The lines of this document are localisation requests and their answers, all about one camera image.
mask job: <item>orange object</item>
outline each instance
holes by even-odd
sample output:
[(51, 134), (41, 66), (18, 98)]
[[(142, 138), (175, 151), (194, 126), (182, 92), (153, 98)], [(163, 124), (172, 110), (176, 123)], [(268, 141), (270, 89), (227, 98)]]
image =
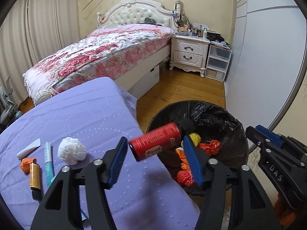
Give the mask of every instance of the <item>orange object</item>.
[(278, 199), (274, 205), (275, 213), (279, 219), (280, 224), (288, 228), (295, 218), (301, 213), (301, 210), (293, 211), (287, 208), (286, 202), (278, 194)]
[(218, 140), (212, 140), (209, 144), (200, 143), (197, 145), (198, 148), (205, 150), (206, 154), (211, 157), (212, 155), (217, 155), (221, 149), (221, 142)]
[(177, 182), (178, 184), (186, 186), (186, 187), (196, 184), (190, 170), (179, 171), (177, 173)]
[(30, 172), (30, 163), (35, 162), (36, 158), (24, 158), (21, 160), (20, 168), (25, 174), (27, 174)]
[(189, 163), (187, 159), (185, 158), (185, 152), (181, 148), (178, 148), (176, 149), (176, 153), (178, 154), (179, 158), (182, 161), (181, 168), (183, 170), (190, 170)]

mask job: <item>bed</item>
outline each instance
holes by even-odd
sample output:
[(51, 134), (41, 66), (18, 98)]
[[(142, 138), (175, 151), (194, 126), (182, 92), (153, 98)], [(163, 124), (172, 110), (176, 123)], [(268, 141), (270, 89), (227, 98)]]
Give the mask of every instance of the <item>bed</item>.
[[(140, 24), (147, 17), (161, 26)], [(168, 40), (175, 28), (172, 11), (161, 3), (121, 0), (105, 14), (99, 29), (24, 73), (29, 97), (34, 99), (42, 89), (58, 94), (105, 76), (129, 90), (170, 55)]]
[[(30, 157), (37, 158), (43, 170), (46, 192), (45, 142), (50, 141), (53, 146), (57, 174), (65, 165), (57, 157), (58, 146), (65, 137), (78, 138), (87, 148), (87, 158), (73, 166), (76, 169), (115, 148), (122, 136), (131, 139), (141, 134), (136, 121), (136, 99), (113, 80), (102, 77), (73, 87), (39, 104), (0, 135), (0, 194), (18, 223), (29, 230), (38, 202), (32, 199), (29, 176), (19, 168), (17, 152), (40, 138), (42, 146)], [(198, 207), (172, 180), (156, 155), (137, 163), (129, 150), (118, 183), (106, 195), (118, 230), (194, 229), (199, 216)], [(88, 216), (82, 187), (80, 205)], [(9, 215), (5, 207), (0, 201), (2, 216)], [(88, 223), (84, 228), (90, 229)]]

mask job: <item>blue gripper pad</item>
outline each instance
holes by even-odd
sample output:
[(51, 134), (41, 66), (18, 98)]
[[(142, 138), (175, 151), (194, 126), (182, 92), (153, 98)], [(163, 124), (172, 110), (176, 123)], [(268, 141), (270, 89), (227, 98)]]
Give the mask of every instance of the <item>blue gripper pad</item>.
[(275, 144), (278, 148), (282, 147), (282, 142), (280, 141), (279, 135), (276, 135), (275, 133), (271, 132), (270, 130), (264, 128), (261, 125), (257, 125), (255, 129), (265, 135), (268, 139), (270, 139), (271, 142)]
[(125, 137), (122, 137), (114, 150), (115, 156), (113, 161), (110, 164), (109, 168), (109, 180), (107, 182), (108, 186), (111, 188), (118, 179), (120, 170), (122, 169), (122, 165), (124, 163), (125, 157), (128, 151), (128, 140)]
[(205, 183), (203, 179), (203, 172), (202, 172), (202, 166), (197, 158), (197, 155), (195, 153), (195, 150), (201, 150), (194, 146), (191, 138), (189, 136), (183, 137), (183, 150), (185, 152), (185, 156), (187, 158), (187, 161), (189, 163), (192, 175), (196, 183), (202, 187)]

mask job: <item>red mesh bag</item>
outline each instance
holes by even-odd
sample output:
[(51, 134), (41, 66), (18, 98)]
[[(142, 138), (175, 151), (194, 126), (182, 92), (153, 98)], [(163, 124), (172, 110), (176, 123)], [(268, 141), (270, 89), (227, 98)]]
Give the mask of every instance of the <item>red mesh bag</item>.
[(193, 184), (196, 184), (192, 177), (192, 173), (190, 170), (181, 170), (177, 173), (177, 182), (180, 185), (189, 187)]

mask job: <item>purple mattress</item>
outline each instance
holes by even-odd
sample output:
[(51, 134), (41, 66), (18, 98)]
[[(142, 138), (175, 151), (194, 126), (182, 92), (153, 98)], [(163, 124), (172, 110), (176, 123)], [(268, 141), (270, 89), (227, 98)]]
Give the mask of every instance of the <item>purple mattress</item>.
[[(116, 147), (122, 136), (131, 139), (142, 131), (136, 121), (136, 99), (110, 78), (97, 78), (71, 88), (38, 105), (0, 135), (0, 193), (24, 229), (30, 229), (38, 202), (31, 196), (29, 176), (20, 169), (16, 154), (40, 138), (41, 146), (29, 157), (41, 166), (46, 192), (44, 144), (53, 146), (55, 174), (65, 163), (57, 149), (65, 137), (78, 138), (87, 148), (87, 166)], [(85, 189), (80, 187), (81, 209), (88, 216)], [(194, 229), (199, 209), (172, 180), (157, 156), (136, 162), (128, 150), (117, 184), (106, 191), (118, 230)], [(89, 222), (85, 229), (91, 229)]]

